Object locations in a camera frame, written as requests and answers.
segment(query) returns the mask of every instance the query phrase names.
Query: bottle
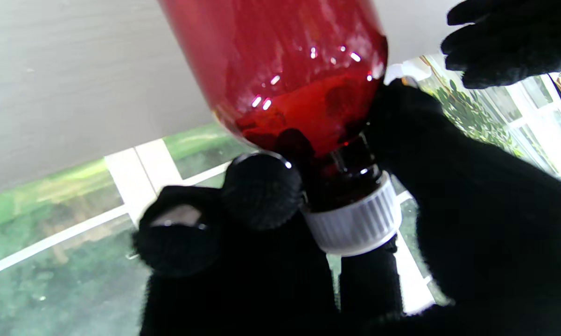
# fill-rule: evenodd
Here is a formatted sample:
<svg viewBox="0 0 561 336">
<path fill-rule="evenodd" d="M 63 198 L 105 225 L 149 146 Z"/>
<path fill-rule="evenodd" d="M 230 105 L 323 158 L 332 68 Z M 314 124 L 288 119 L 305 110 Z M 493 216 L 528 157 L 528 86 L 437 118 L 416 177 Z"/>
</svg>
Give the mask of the bottle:
<svg viewBox="0 0 561 336">
<path fill-rule="evenodd" d="M 319 246 L 355 255 L 400 224 L 361 134 L 387 41 L 370 0 L 160 0 L 215 117 L 304 180 Z"/>
</svg>

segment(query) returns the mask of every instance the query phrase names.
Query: window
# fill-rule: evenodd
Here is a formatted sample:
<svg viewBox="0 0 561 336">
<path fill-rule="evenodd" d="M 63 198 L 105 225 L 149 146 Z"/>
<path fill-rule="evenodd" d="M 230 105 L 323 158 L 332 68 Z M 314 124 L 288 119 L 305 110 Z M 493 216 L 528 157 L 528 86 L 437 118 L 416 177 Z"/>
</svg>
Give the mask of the window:
<svg viewBox="0 0 561 336">
<path fill-rule="evenodd" d="M 0 260 L 123 201 L 104 160 L 0 194 Z"/>
<path fill-rule="evenodd" d="M 182 179 L 253 151 L 253 147 L 237 140 L 215 123 L 169 136 L 164 142 Z"/>
<path fill-rule="evenodd" d="M 447 117 L 471 138 L 561 178 L 561 101 L 550 79 L 536 76 L 506 87 L 467 90 L 442 58 L 421 58 L 432 75 L 420 85 L 440 100 Z"/>
<path fill-rule="evenodd" d="M 137 335 L 150 272 L 133 230 L 123 215 L 0 272 L 0 335 Z"/>
<path fill-rule="evenodd" d="M 198 187 L 221 188 L 224 183 L 224 174 L 218 174 L 209 179 L 201 181 L 197 184 Z"/>
<path fill-rule="evenodd" d="M 548 93 L 544 82 L 540 77 L 530 77 L 521 81 L 521 85 L 527 90 L 530 98 L 532 98 L 533 103 L 537 108 L 543 108 L 544 106 L 552 103 L 552 97 Z"/>
<path fill-rule="evenodd" d="M 444 293 L 442 293 L 436 284 L 436 281 L 432 279 L 432 275 L 421 256 L 419 244 L 417 243 L 417 203 L 413 199 L 405 200 L 402 204 L 400 204 L 400 209 L 403 215 L 403 221 L 400 224 L 399 229 L 400 234 L 415 260 L 415 264 L 417 265 L 421 276 L 424 278 L 424 282 L 428 286 L 428 290 L 430 290 L 434 301 L 441 306 L 446 306 L 449 304 L 450 300 L 444 295 Z"/>
</svg>

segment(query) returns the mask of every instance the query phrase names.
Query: knit glove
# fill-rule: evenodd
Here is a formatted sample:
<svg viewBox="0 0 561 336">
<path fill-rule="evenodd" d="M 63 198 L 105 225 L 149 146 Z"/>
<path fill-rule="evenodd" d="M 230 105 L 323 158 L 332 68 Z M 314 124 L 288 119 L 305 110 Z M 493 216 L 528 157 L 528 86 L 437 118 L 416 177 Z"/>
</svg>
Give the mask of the knit glove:
<svg viewBox="0 0 561 336">
<path fill-rule="evenodd" d="M 448 70 L 468 89 L 561 71 L 561 0 L 466 0 L 448 14 L 464 26 L 442 43 Z"/>
</svg>

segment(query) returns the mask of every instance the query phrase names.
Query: foliage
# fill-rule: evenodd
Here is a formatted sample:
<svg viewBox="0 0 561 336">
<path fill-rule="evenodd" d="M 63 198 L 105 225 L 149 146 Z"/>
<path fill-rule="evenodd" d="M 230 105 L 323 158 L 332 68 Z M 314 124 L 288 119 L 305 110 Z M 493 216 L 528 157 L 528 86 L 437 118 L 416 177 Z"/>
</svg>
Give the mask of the foliage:
<svg viewBox="0 0 561 336">
<path fill-rule="evenodd" d="M 467 136 L 501 147 L 514 155 L 522 155 L 513 144 L 511 134 L 478 103 L 479 98 L 475 92 L 469 97 L 458 90 L 454 81 L 450 81 L 450 87 L 442 86 L 430 93 L 442 103 L 447 118 Z"/>
<path fill-rule="evenodd" d="M 128 217 L 111 227 L 119 232 L 67 249 L 64 264 L 48 249 L 0 272 L 0 335 L 137 334 L 149 271 L 125 258 Z"/>
</svg>

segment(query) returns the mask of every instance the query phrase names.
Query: bottle cap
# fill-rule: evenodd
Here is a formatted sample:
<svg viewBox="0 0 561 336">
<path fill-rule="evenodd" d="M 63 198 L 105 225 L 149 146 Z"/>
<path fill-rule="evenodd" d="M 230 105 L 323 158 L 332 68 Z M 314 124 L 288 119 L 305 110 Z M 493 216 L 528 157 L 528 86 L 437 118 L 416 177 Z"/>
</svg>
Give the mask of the bottle cap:
<svg viewBox="0 0 561 336">
<path fill-rule="evenodd" d="M 402 221 L 391 177 L 383 172 L 374 193 L 327 212 L 302 210 L 318 246 L 326 253 L 350 257 L 388 242 Z"/>
</svg>

